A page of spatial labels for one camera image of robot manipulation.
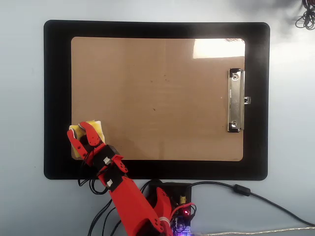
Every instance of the sponge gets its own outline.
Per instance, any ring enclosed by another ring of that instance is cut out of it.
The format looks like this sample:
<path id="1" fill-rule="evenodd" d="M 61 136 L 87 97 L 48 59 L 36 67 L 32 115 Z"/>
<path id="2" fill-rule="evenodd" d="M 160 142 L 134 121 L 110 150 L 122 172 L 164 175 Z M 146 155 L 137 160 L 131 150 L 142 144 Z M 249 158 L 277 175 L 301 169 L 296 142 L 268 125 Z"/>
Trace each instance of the sponge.
<path id="1" fill-rule="evenodd" d="M 97 134 L 99 135 L 100 139 L 105 142 L 105 137 L 102 131 L 102 125 L 101 122 L 95 121 L 95 120 L 91 120 L 91 121 L 87 121 L 87 123 L 89 123 L 91 126 L 94 127 L 94 129 L 96 130 Z M 69 129 L 72 129 L 74 132 L 74 136 L 77 140 L 80 140 L 80 138 L 84 135 L 86 135 L 86 132 L 84 129 L 82 129 L 79 125 L 70 125 Z M 72 146 L 72 150 L 71 150 L 71 157 L 75 160 L 82 160 L 82 157 L 80 156 L 80 154 L 78 153 L 78 151 Z"/>

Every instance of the white table surface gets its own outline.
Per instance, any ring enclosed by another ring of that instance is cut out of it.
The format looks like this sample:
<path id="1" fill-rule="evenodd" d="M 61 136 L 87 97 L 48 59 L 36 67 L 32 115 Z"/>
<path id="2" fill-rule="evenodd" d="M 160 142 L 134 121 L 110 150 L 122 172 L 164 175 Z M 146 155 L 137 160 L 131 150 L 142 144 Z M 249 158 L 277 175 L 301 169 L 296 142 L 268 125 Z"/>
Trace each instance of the white table surface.
<path id="1" fill-rule="evenodd" d="M 264 181 L 237 183 L 315 222 L 315 30 L 294 26 L 299 5 L 300 0 L 1 0 L 0 235 L 85 236 L 109 199 L 75 180 L 48 180 L 43 173 L 43 25 L 50 19 L 268 23 L 269 174 Z M 192 199 L 198 206 L 195 232 L 304 227 L 258 199 L 219 186 L 194 187 Z M 116 213 L 110 217 L 106 235 L 118 219 Z M 99 222 L 93 235 L 100 234 Z M 122 226 L 116 235 L 125 235 Z"/>

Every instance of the clipboard clip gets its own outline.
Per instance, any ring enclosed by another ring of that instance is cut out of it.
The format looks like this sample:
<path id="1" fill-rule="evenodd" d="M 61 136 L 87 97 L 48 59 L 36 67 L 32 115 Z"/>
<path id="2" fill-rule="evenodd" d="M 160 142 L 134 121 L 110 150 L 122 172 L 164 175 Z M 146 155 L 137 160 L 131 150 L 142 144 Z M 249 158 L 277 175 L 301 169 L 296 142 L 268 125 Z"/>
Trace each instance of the clipboard clip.
<path id="1" fill-rule="evenodd" d="M 228 78 L 228 123 L 227 131 L 238 133 L 244 130 L 244 105 L 251 103 L 251 97 L 245 97 L 245 71 L 232 68 Z"/>

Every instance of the tangled wire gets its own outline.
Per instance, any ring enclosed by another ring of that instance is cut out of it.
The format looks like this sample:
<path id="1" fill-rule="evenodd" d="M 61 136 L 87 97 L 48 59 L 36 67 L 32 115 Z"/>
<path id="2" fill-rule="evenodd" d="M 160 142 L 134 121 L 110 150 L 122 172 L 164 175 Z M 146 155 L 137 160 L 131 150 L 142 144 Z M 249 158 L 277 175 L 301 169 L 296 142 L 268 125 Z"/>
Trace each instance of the tangled wire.
<path id="1" fill-rule="evenodd" d="M 315 29 L 315 0 L 302 0 L 302 3 L 306 9 L 304 14 L 295 22 L 297 28 L 306 28 L 308 30 Z"/>

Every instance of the red robotic arm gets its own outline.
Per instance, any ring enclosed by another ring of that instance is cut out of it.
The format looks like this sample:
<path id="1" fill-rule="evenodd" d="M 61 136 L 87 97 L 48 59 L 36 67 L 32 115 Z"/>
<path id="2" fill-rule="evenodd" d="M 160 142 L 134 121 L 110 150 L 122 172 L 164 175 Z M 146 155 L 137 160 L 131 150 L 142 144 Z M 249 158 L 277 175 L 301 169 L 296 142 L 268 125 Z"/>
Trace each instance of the red robotic arm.
<path id="1" fill-rule="evenodd" d="M 128 169 L 122 163 L 123 157 L 101 138 L 89 123 L 81 122 L 86 131 L 87 142 L 82 143 L 75 137 L 72 129 L 68 138 L 82 159 L 98 170 L 97 176 L 115 204 L 117 212 L 129 236 L 172 236 L 170 216 L 172 206 L 169 197 L 157 188 L 157 204 L 153 208 L 143 196 L 133 180 L 126 174 Z"/>

